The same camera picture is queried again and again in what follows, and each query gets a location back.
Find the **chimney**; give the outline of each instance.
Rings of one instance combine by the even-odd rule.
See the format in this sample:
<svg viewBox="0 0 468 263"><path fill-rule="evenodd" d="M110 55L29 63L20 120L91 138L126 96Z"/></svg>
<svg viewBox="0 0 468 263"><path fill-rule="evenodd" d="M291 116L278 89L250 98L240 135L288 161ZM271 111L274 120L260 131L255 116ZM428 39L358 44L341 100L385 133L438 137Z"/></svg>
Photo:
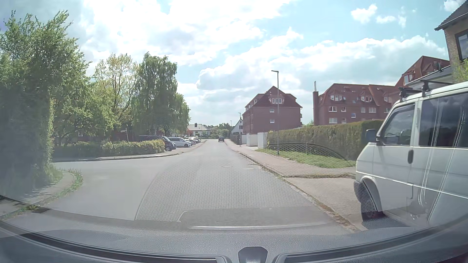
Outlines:
<svg viewBox="0 0 468 263"><path fill-rule="evenodd" d="M314 91L312 92L312 103L314 104L314 125L319 125L319 92L317 91L317 82L314 81Z"/></svg>

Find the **van door handle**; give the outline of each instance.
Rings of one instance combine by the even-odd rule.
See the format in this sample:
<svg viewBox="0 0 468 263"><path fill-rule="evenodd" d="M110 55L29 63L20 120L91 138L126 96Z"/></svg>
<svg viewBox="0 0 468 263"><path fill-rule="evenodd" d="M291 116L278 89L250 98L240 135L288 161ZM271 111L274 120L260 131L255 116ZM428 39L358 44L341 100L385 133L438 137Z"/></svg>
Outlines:
<svg viewBox="0 0 468 263"><path fill-rule="evenodd" d="M414 150L410 150L408 152L408 163L412 163L413 162L413 156L414 156Z"/></svg>

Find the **curb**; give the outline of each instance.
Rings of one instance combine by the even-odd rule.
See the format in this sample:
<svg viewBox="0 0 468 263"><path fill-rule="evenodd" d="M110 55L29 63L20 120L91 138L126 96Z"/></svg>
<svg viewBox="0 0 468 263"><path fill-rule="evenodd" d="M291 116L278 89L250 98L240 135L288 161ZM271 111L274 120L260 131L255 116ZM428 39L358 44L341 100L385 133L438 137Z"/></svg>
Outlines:
<svg viewBox="0 0 468 263"><path fill-rule="evenodd" d="M59 160L59 161L54 161L52 160L53 163L58 163L58 162L72 162L72 161L114 161L114 160L130 160L130 159L144 159L144 158L157 158L157 157L166 157L166 156L174 156L174 155L179 155L181 153L175 153L175 154L162 154L159 156L138 156L138 157L132 157L129 155L129 157L122 157L119 158L119 156L109 156L109 159L78 159L78 160Z"/></svg>
<svg viewBox="0 0 468 263"><path fill-rule="evenodd" d="M335 210L333 210L331 207L329 207L328 205L322 203L320 200L318 200L317 198L311 196L310 194L304 192L301 188L297 187L296 185L288 182L287 180L285 180L285 178L279 174L278 172L276 172L275 170L271 169L270 167L256 161L255 159L251 158L250 156L244 154L244 153L241 153L241 152L238 152L234 149L232 149L231 147L229 147L229 149L231 149L232 151L240 154L241 156L251 160L252 162L258 164L261 168L263 168L264 170L266 170L267 172L270 172L272 174L274 174L278 179L282 180L283 182L293 186L296 190L298 190L300 193L302 193L303 195L309 197L312 201L312 203L317 206L320 210L322 210L323 212L325 212L327 215L329 215L331 218L333 218L333 220L338 223L339 225L343 226L344 228L352 231L352 232L360 232L361 230L359 228L357 228L354 224L352 224L348 219L344 218L343 216L339 215L338 213L335 212Z"/></svg>
<svg viewBox="0 0 468 263"><path fill-rule="evenodd" d="M79 173L75 174L75 173L71 173L71 172L68 172L68 171L62 171L62 173L68 173L68 174L71 174L74 177L73 183L71 183L67 188L63 189L61 192L59 192L59 193L57 193L57 194L55 194L53 196L49 196L49 197L47 197L47 198L45 198L43 200L34 202L32 204L26 204L26 203L24 203L22 201L14 200L17 203L22 204L22 206L20 208L16 209L16 210L14 210L14 211L11 211L9 213L1 215L0 220L10 219L10 218L12 218L12 217L14 217L16 215L22 214L25 211L32 211L32 210L38 209L42 205L50 203L51 201L53 201L53 200L55 200L55 199L57 199L59 197L65 196L66 194L75 191L83 183L83 179L82 179L82 177L81 177L81 175Z"/></svg>

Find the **sidewalk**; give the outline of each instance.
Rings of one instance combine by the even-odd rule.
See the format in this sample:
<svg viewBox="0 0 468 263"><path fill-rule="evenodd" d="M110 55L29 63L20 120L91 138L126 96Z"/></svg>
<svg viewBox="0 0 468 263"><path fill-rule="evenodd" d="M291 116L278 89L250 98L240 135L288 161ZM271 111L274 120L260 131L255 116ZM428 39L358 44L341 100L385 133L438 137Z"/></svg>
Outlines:
<svg viewBox="0 0 468 263"><path fill-rule="evenodd" d="M177 148L170 152L163 152L163 153L154 153L154 154L142 154L142 155L126 155L126 156L106 156L106 157L88 157L88 158L53 158L52 162L69 162L69 161L105 161L105 160L127 160L127 159L142 159L142 158L154 158L154 157L164 157L164 156L172 156L178 155L181 153L188 152L197 148L202 143L206 142L202 140L200 143L190 146L189 148Z"/></svg>
<svg viewBox="0 0 468 263"><path fill-rule="evenodd" d="M10 215L20 212L29 205L41 205L48 199L58 196L64 190L70 188L75 182L75 176L63 172L63 177L55 184L38 189L28 195L8 196L7 199L0 200L0 219L8 218Z"/></svg>
<svg viewBox="0 0 468 263"><path fill-rule="evenodd" d="M226 140L226 145L317 200L318 205L337 221L344 219L347 221L345 225L349 223L359 230L366 230L362 225L359 201L354 195L354 179L349 178L355 172L354 167L321 168L256 152L254 147L239 146L230 140Z"/></svg>

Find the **van window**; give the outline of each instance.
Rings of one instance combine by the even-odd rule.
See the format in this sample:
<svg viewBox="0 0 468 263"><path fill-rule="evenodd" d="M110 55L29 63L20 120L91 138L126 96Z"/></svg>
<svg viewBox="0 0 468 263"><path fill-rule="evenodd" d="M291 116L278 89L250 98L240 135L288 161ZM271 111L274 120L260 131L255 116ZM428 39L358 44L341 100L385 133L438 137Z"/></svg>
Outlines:
<svg viewBox="0 0 468 263"><path fill-rule="evenodd" d="M413 127L414 104L395 108L381 132L385 145L409 146Z"/></svg>
<svg viewBox="0 0 468 263"><path fill-rule="evenodd" d="M467 93L423 101L419 145L468 147L467 107Z"/></svg>

